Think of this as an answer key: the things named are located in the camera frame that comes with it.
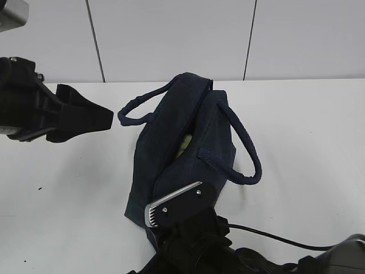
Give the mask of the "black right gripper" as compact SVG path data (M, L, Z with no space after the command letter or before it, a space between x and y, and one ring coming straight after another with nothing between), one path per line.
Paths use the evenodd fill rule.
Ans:
M236 273L227 224L208 208L172 228L146 229L156 254L138 273Z

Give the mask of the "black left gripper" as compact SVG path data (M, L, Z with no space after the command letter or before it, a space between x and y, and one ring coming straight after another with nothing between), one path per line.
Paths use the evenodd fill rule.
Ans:
M109 130L113 112L58 84L56 95L44 84L35 62L20 57L1 58L1 134L11 140L30 142L46 135L52 143ZM63 103L79 110L62 110Z

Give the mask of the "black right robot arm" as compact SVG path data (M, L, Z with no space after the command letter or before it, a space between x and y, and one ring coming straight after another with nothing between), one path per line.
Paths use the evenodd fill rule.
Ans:
M250 248L232 249L235 228L208 208L170 229L148 229L156 254L140 273L364 273L364 235L354 234L318 256L276 264Z

